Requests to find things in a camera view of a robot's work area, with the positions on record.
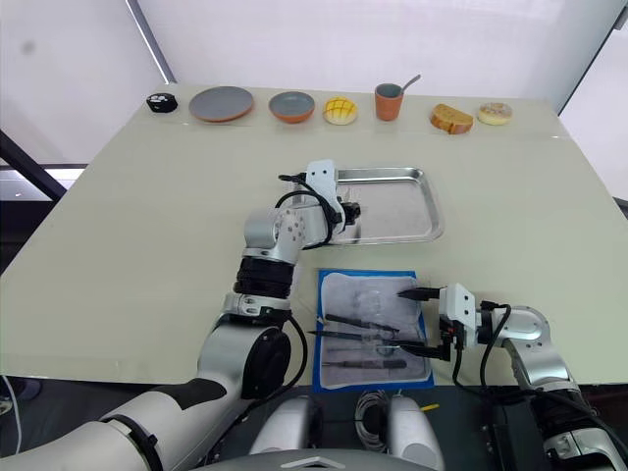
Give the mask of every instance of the orange cup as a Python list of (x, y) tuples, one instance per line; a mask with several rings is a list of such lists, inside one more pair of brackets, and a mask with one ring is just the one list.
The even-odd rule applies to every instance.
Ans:
[(375, 87), (375, 113), (382, 121), (394, 121), (399, 116), (403, 101), (401, 87), (394, 83), (382, 83)]

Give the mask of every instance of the metal tray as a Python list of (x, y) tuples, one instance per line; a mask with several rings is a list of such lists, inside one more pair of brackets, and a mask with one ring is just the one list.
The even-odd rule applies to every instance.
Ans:
[(338, 170), (338, 195), (359, 202), (362, 214), (332, 244), (430, 241), (443, 233), (435, 195), (419, 169)]

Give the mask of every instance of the gray bowl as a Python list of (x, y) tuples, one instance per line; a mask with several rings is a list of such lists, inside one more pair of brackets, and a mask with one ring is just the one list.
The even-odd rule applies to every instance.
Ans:
[(314, 98), (301, 91), (285, 91), (268, 102), (271, 113), (290, 124), (307, 120), (314, 112), (314, 106)]

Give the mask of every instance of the toast slice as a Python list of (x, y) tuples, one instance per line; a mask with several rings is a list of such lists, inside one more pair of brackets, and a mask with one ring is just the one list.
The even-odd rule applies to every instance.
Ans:
[(462, 134), (468, 132), (473, 126), (473, 117), (440, 103), (432, 110), (430, 122), (436, 128), (450, 134)]

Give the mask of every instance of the white table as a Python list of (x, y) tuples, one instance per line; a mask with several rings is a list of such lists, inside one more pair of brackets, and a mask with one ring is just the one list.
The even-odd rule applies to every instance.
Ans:
[[(413, 269), (424, 286), (460, 282), (478, 298), (541, 310), (579, 382), (628, 381), (628, 223), (548, 105), (509, 99), (508, 126), (448, 135), (428, 121), (435, 104), (474, 113), (487, 100), (407, 96), (399, 119), (383, 123), (371, 95), (348, 94), (359, 118), (333, 127), (321, 110), (334, 94), (310, 92), (317, 111), (289, 126), (267, 110), (278, 90), (251, 89), (250, 115), (208, 125), (187, 112), (202, 88), (161, 87), (179, 109), (157, 115), (142, 105), (2, 276), (3, 374), (188, 380), (235, 281), (247, 214), (286, 190), (277, 174), (333, 158), (340, 168), (424, 170), (445, 233), (303, 253), (292, 307), (304, 329), (314, 326), (318, 268)], [(435, 314), (427, 309), (432, 331)], [(462, 381), (478, 382), (481, 353), (465, 352)], [(298, 361), (296, 347), (288, 374)], [(434, 366), (447, 384), (451, 365)], [(488, 380), (513, 382), (503, 351), (492, 355)]]

